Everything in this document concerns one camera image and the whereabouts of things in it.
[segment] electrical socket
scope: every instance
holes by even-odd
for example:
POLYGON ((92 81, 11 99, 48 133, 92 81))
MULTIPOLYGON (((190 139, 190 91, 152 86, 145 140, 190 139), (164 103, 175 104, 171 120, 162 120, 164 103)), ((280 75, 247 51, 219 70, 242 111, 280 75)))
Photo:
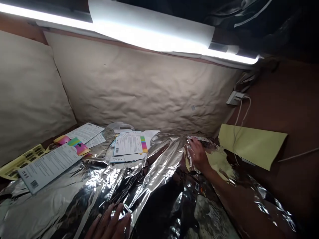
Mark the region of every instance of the electrical socket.
POLYGON ((243 100, 246 96, 247 96, 247 94, 245 94, 245 93, 242 93, 239 91, 233 91, 230 94, 226 104, 238 106, 238 105, 240 105, 240 101, 243 100))

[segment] label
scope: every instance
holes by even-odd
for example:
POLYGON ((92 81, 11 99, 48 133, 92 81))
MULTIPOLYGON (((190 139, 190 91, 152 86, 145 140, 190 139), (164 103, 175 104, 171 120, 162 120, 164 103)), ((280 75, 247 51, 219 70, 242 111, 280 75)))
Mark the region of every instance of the label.
POLYGON ((199 190, 199 184, 198 184, 198 183, 196 183, 195 189, 196 189, 197 191, 199 190))

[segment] paper card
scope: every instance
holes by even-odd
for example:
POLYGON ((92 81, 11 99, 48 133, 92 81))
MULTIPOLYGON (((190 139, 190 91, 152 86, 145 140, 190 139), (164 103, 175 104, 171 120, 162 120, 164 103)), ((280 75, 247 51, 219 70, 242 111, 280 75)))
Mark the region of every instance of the paper card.
POLYGON ((110 159, 110 163, 125 163, 125 162, 134 162, 137 160, 142 160, 145 158, 145 155, 140 154, 129 154, 122 156, 115 156, 110 159))
POLYGON ((60 145, 64 145, 65 143, 69 141, 71 141, 71 139, 66 135, 62 135, 59 138, 56 138, 55 140, 53 140, 54 143, 60 144, 60 145))
POLYGON ((131 129, 114 129, 115 134, 120 134, 125 131, 132 131, 131 129))
POLYGON ((197 138, 199 141, 205 141, 205 142, 209 142, 212 143, 211 140, 205 138, 205 137, 198 137, 198 136, 186 136, 188 139, 191 139, 192 137, 197 138))
POLYGON ((143 153, 141 137, 117 137, 114 147, 114 156, 143 153))
POLYGON ((116 156, 110 158, 110 163, 125 163, 124 156, 116 156))
POLYGON ((104 128, 91 124, 86 123, 85 125, 82 125, 81 127, 71 131, 70 133, 67 133, 66 136, 68 136, 70 139, 78 138, 82 143, 87 143, 91 139, 93 139, 96 135, 101 133, 104 130, 104 128))
POLYGON ((38 192, 83 157, 78 154, 82 153, 85 145, 77 138, 73 140, 18 170, 31 194, 38 192))
POLYGON ((101 133, 99 133, 97 136, 95 136, 93 139, 91 139, 90 141, 88 141, 85 145, 88 148, 93 148, 94 146, 97 146, 101 143, 104 143, 106 141, 106 139, 103 137, 103 135, 101 133))
MULTIPOLYGON (((137 135, 137 136, 140 136, 141 135, 141 131, 122 131, 118 136, 115 136, 116 138, 117 137, 130 137, 130 136, 133 136, 133 135, 137 135)), ((116 141, 116 138, 115 140, 112 142, 111 144, 111 147, 114 147, 115 146, 115 141, 116 141)))

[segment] instruction card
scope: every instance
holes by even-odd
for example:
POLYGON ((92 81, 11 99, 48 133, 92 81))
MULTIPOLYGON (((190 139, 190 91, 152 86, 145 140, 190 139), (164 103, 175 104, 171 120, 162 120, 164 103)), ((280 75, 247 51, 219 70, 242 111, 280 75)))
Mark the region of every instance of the instruction card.
POLYGON ((104 128, 100 126, 86 123, 81 127, 71 131, 70 133, 67 133, 66 136, 68 136, 70 139, 78 138, 82 143, 85 144, 93 139, 96 135, 101 133, 103 130, 104 128))
POLYGON ((117 137, 115 140, 114 156, 143 153, 140 136, 117 137))
POLYGON ((88 148, 93 148, 94 146, 97 146, 101 143, 104 143, 106 140, 103 137, 103 135, 101 133, 99 133, 97 136, 95 136, 93 139, 91 139, 90 141, 88 141, 85 146, 88 148))
POLYGON ((89 151, 77 138, 51 151, 37 161, 18 169, 31 194, 35 194, 71 167, 89 151))

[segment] yellow sticker sheet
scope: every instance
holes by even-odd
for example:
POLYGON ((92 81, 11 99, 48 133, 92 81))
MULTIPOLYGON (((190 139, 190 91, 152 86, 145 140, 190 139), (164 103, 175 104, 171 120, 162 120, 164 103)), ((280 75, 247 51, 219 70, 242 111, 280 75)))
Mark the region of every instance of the yellow sticker sheet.
POLYGON ((30 149, 29 151, 25 152, 15 160, 0 168, 0 177, 16 181, 17 179, 19 179, 19 174, 17 170, 37 160, 38 158, 43 156, 44 153, 45 150, 42 147, 42 145, 37 145, 33 149, 30 149))

